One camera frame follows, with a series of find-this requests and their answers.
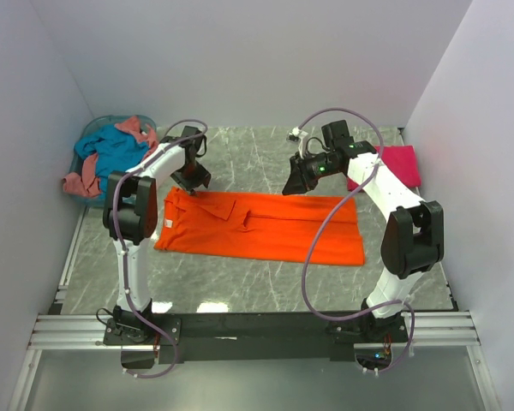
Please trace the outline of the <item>orange t-shirt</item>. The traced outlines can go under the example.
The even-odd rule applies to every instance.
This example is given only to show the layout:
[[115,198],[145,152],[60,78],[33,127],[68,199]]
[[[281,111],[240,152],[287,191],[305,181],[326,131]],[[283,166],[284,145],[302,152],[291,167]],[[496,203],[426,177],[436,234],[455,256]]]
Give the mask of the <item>orange t-shirt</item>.
[[257,193],[198,192],[172,188],[164,199],[162,252],[314,264],[365,262],[356,203],[349,200],[319,239],[317,231],[340,199]]

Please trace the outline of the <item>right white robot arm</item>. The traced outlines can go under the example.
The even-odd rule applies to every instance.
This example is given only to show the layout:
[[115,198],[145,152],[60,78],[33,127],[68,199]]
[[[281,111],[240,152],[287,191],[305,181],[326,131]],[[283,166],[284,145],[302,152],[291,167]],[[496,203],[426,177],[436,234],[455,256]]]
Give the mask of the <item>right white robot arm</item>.
[[308,152],[310,136],[293,128],[287,139],[297,143],[282,193],[305,194],[326,176],[343,174],[364,191],[385,218],[380,247],[383,271],[357,316],[358,330],[379,341],[396,323],[410,291],[444,256],[444,213],[436,201],[425,201],[407,188],[381,158],[383,149],[356,141],[345,121],[322,128],[324,150]]

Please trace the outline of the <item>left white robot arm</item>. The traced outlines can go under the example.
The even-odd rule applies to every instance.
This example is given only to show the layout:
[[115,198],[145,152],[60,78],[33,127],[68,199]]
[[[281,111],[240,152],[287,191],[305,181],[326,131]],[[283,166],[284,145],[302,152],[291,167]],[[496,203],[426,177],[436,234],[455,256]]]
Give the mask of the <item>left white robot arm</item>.
[[158,333],[152,321],[146,260],[158,225],[158,188],[169,178],[188,194],[209,186],[211,173],[199,162],[206,154],[206,132],[186,126],[179,137],[166,135],[136,166],[108,177],[103,225],[116,251],[119,277],[108,327],[133,343],[146,343]]

